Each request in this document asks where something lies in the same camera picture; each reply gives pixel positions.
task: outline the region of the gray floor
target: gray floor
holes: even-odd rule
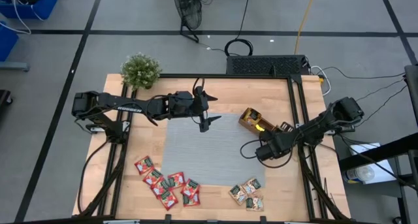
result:
[[[415,0],[389,0],[405,32],[418,32]],[[31,21],[33,29],[83,30],[94,0],[59,0],[49,20]],[[296,31],[308,0],[250,0],[243,30]],[[245,0],[214,0],[203,6],[201,30],[238,30]],[[14,27],[21,25],[8,21]],[[101,0],[92,30],[175,31],[180,19],[172,0]],[[382,0],[315,0],[305,31],[396,32]],[[8,61],[26,61],[27,73],[1,71],[0,89],[12,91],[15,102],[0,125],[0,223],[12,222],[22,201],[52,115],[56,109],[81,35],[20,35]],[[200,36],[201,42],[223,48],[234,36]],[[255,55],[292,54],[295,37],[243,36],[254,45]],[[408,38],[418,52],[418,38]],[[222,52],[207,50],[178,35],[90,35],[87,39],[69,97],[57,126],[26,221],[69,217],[74,205],[89,135],[73,123],[72,98],[78,91],[101,91],[108,73],[119,72],[126,55],[143,52],[160,60],[166,73],[225,73]],[[247,48],[231,46],[246,54]],[[379,76],[403,72],[410,64],[400,38],[302,37],[300,54],[311,65],[335,66],[351,76]],[[328,70],[332,91],[327,103],[345,96],[362,97],[395,80],[349,80]],[[368,116],[404,84],[359,102]],[[417,132],[405,90],[378,114],[349,136],[386,143]],[[341,156],[348,152],[336,140]],[[404,159],[402,172],[407,172]],[[352,216],[359,221],[391,223],[398,215],[397,200],[370,192],[371,187],[346,185]],[[416,194],[407,190],[411,210],[417,209]],[[412,223],[418,215],[412,213]]]

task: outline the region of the seed packet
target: seed packet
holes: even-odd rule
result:
[[[183,172],[168,175],[167,180],[171,188],[182,187],[185,185]]]
[[[250,197],[246,201],[247,211],[264,211],[263,197]]]
[[[155,168],[149,172],[142,181],[144,181],[148,185],[156,184],[160,179],[163,178],[163,175]]]
[[[183,195],[183,207],[196,206],[200,204],[201,200],[199,199],[199,192],[193,196],[193,199],[189,199],[187,195]]]
[[[246,201],[246,198],[248,197],[244,189],[240,185],[234,186],[229,191],[229,194],[239,205],[243,204]]]
[[[166,179],[161,178],[157,183],[151,185],[152,193],[158,198],[161,194],[170,189],[169,183]]]
[[[148,170],[154,167],[152,160],[149,156],[146,156],[135,163],[136,168],[138,169],[139,175],[143,175]]]
[[[178,200],[171,190],[165,191],[158,198],[164,205],[164,208],[169,211],[171,207],[178,203]]]
[[[261,188],[261,184],[257,179],[252,178],[248,180],[245,184],[243,184],[242,187],[248,195],[254,195],[257,192],[257,190]]]
[[[199,191],[200,186],[197,182],[189,179],[180,193],[192,199],[195,193]]]

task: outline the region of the yellow cable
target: yellow cable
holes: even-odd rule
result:
[[[306,8],[306,10],[305,10],[305,15],[303,15],[303,20],[302,20],[302,23],[300,24],[300,27],[299,27],[299,30],[298,30],[298,37],[296,38],[296,46],[295,46],[295,53],[294,53],[295,55],[299,51],[299,37],[300,37],[300,32],[302,31],[302,28],[305,25],[305,21],[308,18],[308,13],[309,13],[309,10],[311,9],[312,1],[313,0],[309,0],[308,8]]]

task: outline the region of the white bottle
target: white bottle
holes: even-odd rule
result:
[[[366,165],[343,172],[342,178],[349,184],[370,181],[374,178],[374,170]]]

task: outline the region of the red seed packet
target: red seed packet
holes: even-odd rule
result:
[[[185,185],[183,172],[168,175],[167,178],[171,188],[182,187]]]
[[[200,186],[201,185],[199,185],[197,182],[189,178],[185,186],[183,186],[183,189],[180,193],[189,197],[189,199],[192,199],[195,193],[199,191]]]
[[[170,185],[166,179],[161,178],[156,184],[151,186],[151,191],[154,195],[158,198],[161,194],[168,191],[170,189]]]
[[[178,200],[171,190],[165,191],[158,199],[163,203],[164,208],[169,211],[171,207],[178,203]]]
[[[148,185],[156,184],[160,179],[163,178],[163,175],[155,168],[149,172],[142,181],[144,181]]]
[[[149,156],[146,156],[135,163],[136,168],[138,169],[139,175],[143,175],[148,170],[154,167],[152,160]]]
[[[193,196],[193,199],[189,199],[187,195],[183,195],[183,207],[196,206],[200,204],[201,200],[199,198],[199,192]]]

